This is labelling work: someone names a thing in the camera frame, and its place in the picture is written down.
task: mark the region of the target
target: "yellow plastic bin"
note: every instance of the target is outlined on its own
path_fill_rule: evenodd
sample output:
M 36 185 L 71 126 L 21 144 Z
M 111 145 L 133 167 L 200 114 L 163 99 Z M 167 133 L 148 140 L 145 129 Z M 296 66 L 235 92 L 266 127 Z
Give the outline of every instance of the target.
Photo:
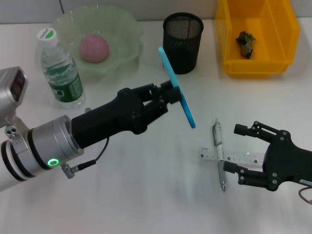
M 223 71 L 229 74 L 280 74 L 292 64 L 300 27 L 289 0 L 218 0 L 215 16 Z M 236 38 L 256 38 L 246 59 Z

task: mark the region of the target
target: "pink ball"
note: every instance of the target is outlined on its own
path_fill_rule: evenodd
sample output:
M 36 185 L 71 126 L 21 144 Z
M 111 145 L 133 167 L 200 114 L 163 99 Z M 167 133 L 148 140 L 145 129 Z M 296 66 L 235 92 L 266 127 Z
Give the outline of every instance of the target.
M 80 42 L 80 56 L 87 62 L 102 62 L 109 56 L 106 40 L 98 35 L 85 36 Z

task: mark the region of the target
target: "white ruler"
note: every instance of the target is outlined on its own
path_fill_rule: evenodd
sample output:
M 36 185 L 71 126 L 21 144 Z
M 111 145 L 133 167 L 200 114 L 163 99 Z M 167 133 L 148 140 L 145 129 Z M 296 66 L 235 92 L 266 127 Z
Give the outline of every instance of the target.
M 239 164 L 245 167 L 262 168 L 264 154 L 249 153 L 249 152 L 231 152 L 223 151 L 225 161 Z M 215 151 L 208 148 L 199 149 L 199 158 L 204 161 L 218 162 L 218 157 L 215 155 Z

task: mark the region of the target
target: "plastic bottle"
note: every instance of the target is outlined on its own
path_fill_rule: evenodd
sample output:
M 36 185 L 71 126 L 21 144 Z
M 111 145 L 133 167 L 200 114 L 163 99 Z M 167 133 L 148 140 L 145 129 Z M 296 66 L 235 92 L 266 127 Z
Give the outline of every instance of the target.
M 37 36 L 42 46 L 41 67 L 55 98 L 65 109 L 80 106 L 85 95 L 74 59 L 53 28 L 44 28 Z

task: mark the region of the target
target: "ballpoint pen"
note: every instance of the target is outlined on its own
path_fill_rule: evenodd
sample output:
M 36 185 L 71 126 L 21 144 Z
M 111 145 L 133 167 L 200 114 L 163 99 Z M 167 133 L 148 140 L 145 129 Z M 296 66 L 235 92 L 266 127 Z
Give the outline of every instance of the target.
M 218 119 L 215 120 L 215 124 L 213 126 L 213 135 L 214 135 L 214 146 L 216 148 L 216 155 L 218 157 L 218 172 L 219 172 L 219 181 L 220 186 L 223 191 L 226 188 L 226 176 L 225 171 L 223 170 L 224 165 L 224 155 L 223 155 L 223 147 L 222 147 L 222 136 L 221 136 L 221 125 Z

